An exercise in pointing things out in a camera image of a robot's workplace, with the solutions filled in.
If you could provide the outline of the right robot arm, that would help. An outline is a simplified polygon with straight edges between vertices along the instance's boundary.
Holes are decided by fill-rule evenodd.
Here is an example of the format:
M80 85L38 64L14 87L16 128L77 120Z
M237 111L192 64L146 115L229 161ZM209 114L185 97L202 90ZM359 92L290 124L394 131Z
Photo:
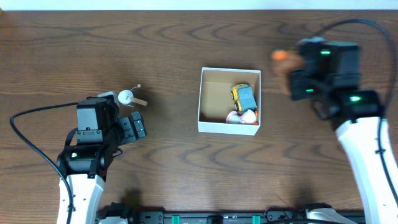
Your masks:
M296 50L303 65L289 75L291 99L309 99L317 116L330 121L353 170L366 223L397 223L397 164L379 95L359 87L359 45L312 37Z

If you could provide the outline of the pink duck toy with hat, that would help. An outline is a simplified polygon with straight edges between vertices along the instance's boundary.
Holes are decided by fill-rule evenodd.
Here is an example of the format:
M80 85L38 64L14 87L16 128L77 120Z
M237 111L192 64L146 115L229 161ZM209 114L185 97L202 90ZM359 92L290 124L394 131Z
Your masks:
M237 111L231 111L226 117L226 123L258 125L258 112L247 110L246 112L239 114Z

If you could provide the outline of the brown plush toy orange top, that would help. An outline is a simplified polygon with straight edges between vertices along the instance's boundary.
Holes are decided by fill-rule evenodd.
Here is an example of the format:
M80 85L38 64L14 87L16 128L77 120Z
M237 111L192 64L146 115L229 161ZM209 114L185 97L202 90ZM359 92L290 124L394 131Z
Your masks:
M304 65L303 58L296 50L275 50L271 54L272 69L277 75L281 90L290 95L289 77L290 74L301 69Z

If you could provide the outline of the yellow grey toy truck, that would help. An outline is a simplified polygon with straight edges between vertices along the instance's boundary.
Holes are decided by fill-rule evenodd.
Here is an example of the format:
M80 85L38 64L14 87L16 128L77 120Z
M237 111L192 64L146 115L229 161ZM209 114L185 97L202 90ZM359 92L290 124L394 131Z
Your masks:
M253 89L248 84L242 83L233 86L231 88L231 98L234 101L234 107L237 112L243 113L257 108Z

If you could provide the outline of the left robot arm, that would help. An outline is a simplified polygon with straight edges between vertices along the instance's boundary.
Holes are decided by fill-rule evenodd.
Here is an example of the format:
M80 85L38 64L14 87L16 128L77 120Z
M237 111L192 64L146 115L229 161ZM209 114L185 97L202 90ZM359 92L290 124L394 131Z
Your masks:
M87 98L76 107L78 127L58 155L60 208L58 223L98 223L96 212L107 170L120 147L147 136L138 111L120 117L111 96Z

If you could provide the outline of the white drum toy wooden handle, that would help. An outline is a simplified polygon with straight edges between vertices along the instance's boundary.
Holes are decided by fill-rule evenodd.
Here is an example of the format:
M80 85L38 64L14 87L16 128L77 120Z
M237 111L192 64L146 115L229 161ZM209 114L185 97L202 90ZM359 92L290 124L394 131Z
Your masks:
M124 106L134 107L136 105L147 106L145 100L138 99L134 96L134 90L141 88L141 84L137 84L130 90L123 90L118 95L118 101Z

